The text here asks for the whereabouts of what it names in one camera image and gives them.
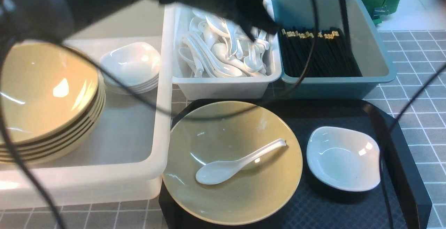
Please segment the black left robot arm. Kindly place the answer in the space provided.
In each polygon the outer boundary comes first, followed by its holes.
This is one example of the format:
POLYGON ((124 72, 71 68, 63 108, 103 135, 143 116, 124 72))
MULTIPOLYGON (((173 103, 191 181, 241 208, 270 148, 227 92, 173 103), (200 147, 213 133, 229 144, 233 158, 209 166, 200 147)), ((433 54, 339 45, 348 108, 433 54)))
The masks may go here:
MULTIPOLYGON (((10 37, 64 40, 139 0, 1 0, 1 42, 10 37)), ((228 19, 252 38, 252 27, 274 34, 279 26, 263 0, 157 0, 181 3, 228 19)))

